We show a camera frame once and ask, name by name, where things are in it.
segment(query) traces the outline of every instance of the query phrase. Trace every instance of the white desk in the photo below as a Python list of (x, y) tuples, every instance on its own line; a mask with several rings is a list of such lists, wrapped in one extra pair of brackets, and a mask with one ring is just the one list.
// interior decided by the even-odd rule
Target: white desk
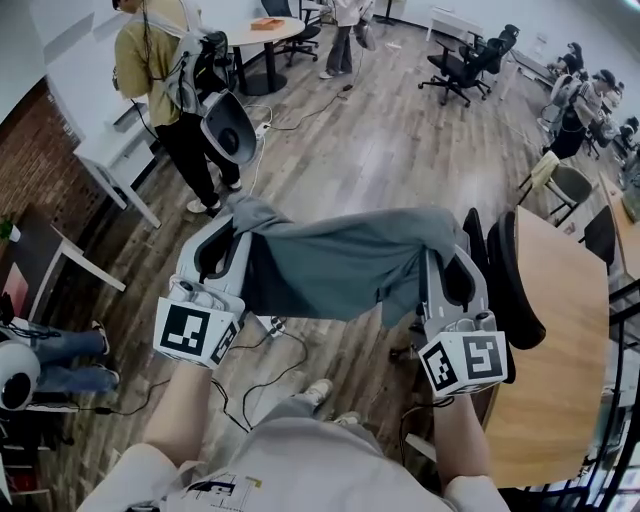
[[(144, 122), (151, 128), (148, 112)], [(160, 227), (160, 220), (131, 188), (131, 184), (153, 160), (147, 134), (142, 120), (138, 119), (126, 132), (120, 133), (107, 128), (95, 136), (88, 137), (73, 152), (84, 164), (104, 191), (123, 210), (127, 203), (116, 192), (116, 187), (131, 201), (154, 227)]]
[(468, 41), (469, 34), (482, 36), (484, 31), (476, 23), (465, 20), (453, 12), (445, 11), (439, 7), (431, 8), (429, 25), (427, 26), (427, 41), (431, 39), (433, 30), (457, 37), (462, 41)]

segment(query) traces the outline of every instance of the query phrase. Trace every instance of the orange box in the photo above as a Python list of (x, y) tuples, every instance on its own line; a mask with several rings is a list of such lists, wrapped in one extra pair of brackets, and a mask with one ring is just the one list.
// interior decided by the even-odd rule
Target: orange box
[(275, 30), (284, 25), (284, 20), (276, 20), (275, 18), (262, 18), (261, 20), (251, 23), (251, 30)]

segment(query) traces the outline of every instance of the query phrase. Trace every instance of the desk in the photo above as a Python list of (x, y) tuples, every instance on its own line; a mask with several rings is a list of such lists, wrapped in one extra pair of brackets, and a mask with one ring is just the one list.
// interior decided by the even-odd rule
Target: desk
[[(149, 113), (145, 112), (142, 117), (150, 127)], [(73, 153), (120, 208), (124, 210), (127, 203), (118, 195), (116, 188), (124, 193), (145, 219), (159, 228), (158, 217), (131, 188), (153, 160), (149, 144), (144, 140), (145, 134), (146, 128), (141, 119), (137, 119), (125, 132), (105, 126), (102, 132), (82, 141)]]
[(636, 281), (640, 279), (640, 224), (631, 221), (622, 204), (622, 191), (603, 172), (600, 182), (613, 214), (624, 272)]
[(591, 444), (609, 349), (603, 261), (524, 208), (516, 216), (518, 269), (547, 330), (513, 350), (514, 384), (500, 385), (486, 428), (498, 487), (574, 478)]
[[(276, 73), (273, 43), (300, 34), (305, 29), (304, 22), (297, 18), (286, 18), (282, 16), (270, 17), (284, 20), (284, 25), (276, 30), (251, 30), (251, 23), (263, 19), (256, 18), (247, 20), (239, 27), (226, 31), (229, 46), (233, 47), (233, 53), (236, 57), (240, 91), (248, 96), (264, 96), (279, 91), (287, 85), (287, 78), (284, 75)], [(267, 72), (266, 74), (261, 73), (247, 78), (244, 74), (244, 64), (242, 62), (242, 52), (240, 48), (251, 44), (264, 44)]]
[(504, 100), (507, 97), (507, 93), (509, 92), (509, 89), (511, 89), (518, 71), (521, 69), (531, 71), (536, 76), (536, 80), (541, 81), (549, 87), (553, 87), (556, 79), (546, 67), (520, 53), (518, 50), (511, 50), (511, 55), (514, 59), (513, 69), (511, 70), (511, 74), (509, 75), (509, 78), (507, 78), (507, 83), (504, 85), (504, 89), (500, 95), (501, 100)]
[(15, 284), (11, 290), (20, 290), (17, 295), (24, 298), (19, 306), (16, 293), (7, 290), (12, 295), (16, 316), (33, 320), (47, 291), (49, 278), (63, 255), (117, 290), (125, 290), (123, 283), (82, 256), (82, 251), (61, 235), (34, 206), (27, 207), (16, 225), (21, 232), (20, 240), (10, 243), (0, 260), (0, 291), (10, 280)]
[(431, 7), (431, 16), (429, 25), (427, 25), (427, 42), (431, 39), (431, 32), (434, 30), (434, 23), (444, 25), (444, 27), (436, 26), (436, 30), (444, 34), (457, 37), (461, 41), (467, 42), (467, 35), (482, 36), (482, 27), (472, 21), (465, 20), (457, 16), (455, 13), (441, 9), (440, 7)]

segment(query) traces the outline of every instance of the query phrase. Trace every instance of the black chair leg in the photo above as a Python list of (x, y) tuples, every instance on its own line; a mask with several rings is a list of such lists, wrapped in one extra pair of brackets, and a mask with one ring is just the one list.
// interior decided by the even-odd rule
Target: black chair leg
[(520, 183), (520, 185), (518, 185), (518, 190), (522, 190), (522, 187), (524, 187), (530, 179), (531, 174), (527, 175), (526, 179), (522, 183)]
[(577, 208), (578, 208), (578, 205), (574, 206), (573, 208), (569, 208), (569, 211), (567, 212), (567, 214), (564, 217), (562, 217), (558, 222), (555, 223), (555, 227), (560, 227), (562, 223), (565, 220), (567, 220), (573, 212), (577, 210)]
[(551, 217), (552, 215), (555, 215), (556, 213), (558, 213), (560, 210), (562, 210), (565, 206), (568, 206), (566, 203), (562, 203), (560, 206), (558, 206), (555, 210), (553, 210), (550, 214), (549, 217)]
[(524, 201), (525, 198), (529, 195), (529, 192), (531, 192), (531, 189), (533, 189), (533, 185), (529, 185), (529, 188), (526, 190), (524, 195), (520, 198), (520, 201), (518, 201), (518, 206), (520, 206), (522, 204), (522, 201)]

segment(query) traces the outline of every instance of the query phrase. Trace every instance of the person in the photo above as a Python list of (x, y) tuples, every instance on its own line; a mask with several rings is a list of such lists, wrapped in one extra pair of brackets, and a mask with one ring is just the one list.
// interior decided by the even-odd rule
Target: person
[(578, 43), (569, 43), (567, 46), (569, 47), (569, 53), (564, 57), (559, 57), (557, 62), (551, 63), (547, 66), (550, 71), (553, 71), (557, 75), (573, 75), (584, 68), (584, 61), (582, 60), (582, 46)]
[(227, 467), (184, 487), (207, 426), (211, 370), (180, 362), (142, 443), (129, 448), (78, 509), (123, 512), (199, 510), (319, 512), (425, 510), (506, 512), (489, 478), (489, 446), (468, 395), (434, 410), (444, 500), (387, 459), (360, 417), (313, 418), (330, 395), (323, 379), (285, 399), (247, 435)]
[(14, 318), (12, 327), (0, 324), (0, 344), (7, 340), (28, 340), (41, 365), (37, 392), (108, 393), (120, 383), (120, 375), (101, 364), (73, 369), (59, 364), (80, 356), (109, 354), (109, 341), (100, 322), (93, 321), (89, 331), (70, 332)]
[[(187, 30), (185, 5), (191, 0), (112, 0), (114, 9), (129, 14), (153, 13)], [(130, 20), (118, 33), (115, 43), (115, 81), (126, 98), (148, 95), (151, 124), (169, 153), (178, 172), (198, 199), (187, 209), (214, 216), (222, 207), (207, 168), (205, 155), (220, 168), (222, 182), (231, 189), (241, 188), (240, 171), (224, 158), (200, 130), (202, 118), (181, 112), (164, 92), (163, 80), (171, 72), (178, 47), (177, 37), (163, 30)]]
[(338, 30), (333, 38), (333, 46), (329, 52), (327, 66), (320, 73), (320, 78), (330, 80), (341, 74), (353, 72), (351, 60), (351, 28), (371, 9), (373, 0), (332, 0), (334, 18)]
[(599, 117), (602, 99), (615, 86), (615, 77), (608, 69), (601, 70), (593, 80), (582, 84), (564, 110), (555, 139), (542, 152), (551, 150), (560, 160), (577, 154), (588, 126)]

